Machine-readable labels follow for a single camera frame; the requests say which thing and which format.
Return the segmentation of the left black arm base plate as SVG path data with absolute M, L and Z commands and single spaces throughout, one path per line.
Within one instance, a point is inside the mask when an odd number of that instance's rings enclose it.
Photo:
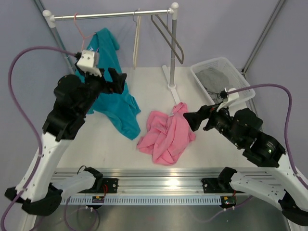
M 118 189 L 118 178 L 103 178 L 102 182 L 93 186 L 90 193 L 115 194 Z

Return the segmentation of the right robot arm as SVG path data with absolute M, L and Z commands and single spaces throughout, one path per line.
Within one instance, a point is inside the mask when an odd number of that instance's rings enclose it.
M 242 150 L 249 162 L 265 168 L 281 184 L 279 187 L 270 186 L 225 167 L 217 178 L 221 190 L 250 194 L 276 207 L 291 222 L 307 226 L 308 190 L 293 172 L 284 147 L 275 138 L 260 131 L 262 119 L 248 108 L 231 116 L 228 108 L 219 108 L 217 104 L 204 105 L 197 112 L 184 113 L 183 116 L 193 131 L 206 120 L 204 131 L 216 129 Z

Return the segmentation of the pink t shirt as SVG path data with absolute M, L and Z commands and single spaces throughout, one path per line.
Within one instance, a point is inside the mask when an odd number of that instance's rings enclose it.
M 187 146 L 196 139 L 183 114 L 188 112 L 186 103 L 175 105 L 170 114 L 154 110 L 147 119 L 147 133 L 140 138 L 137 149 L 152 156 L 152 162 L 171 166 Z

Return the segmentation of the cream hanger with metal hook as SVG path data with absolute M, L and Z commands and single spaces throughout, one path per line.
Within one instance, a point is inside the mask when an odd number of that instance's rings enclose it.
M 138 60 L 138 52 L 139 52 L 139 38 L 140 38 L 140 27 L 141 27 L 141 17 L 137 16 L 136 19 L 134 19 L 133 15 L 133 21 L 135 22 L 136 30 L 135 30 L 135 39 L 134 39 L 134 49 L 133 49 L 133 69 L 136 69 L 137 67 L 137 60 Z

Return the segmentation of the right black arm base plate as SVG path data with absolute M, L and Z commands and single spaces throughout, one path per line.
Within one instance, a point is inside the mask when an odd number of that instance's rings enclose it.
M 202 178 L 201 183 L 204 193 L 234 193 L 234 189 L 230 185 L 231 180 Z

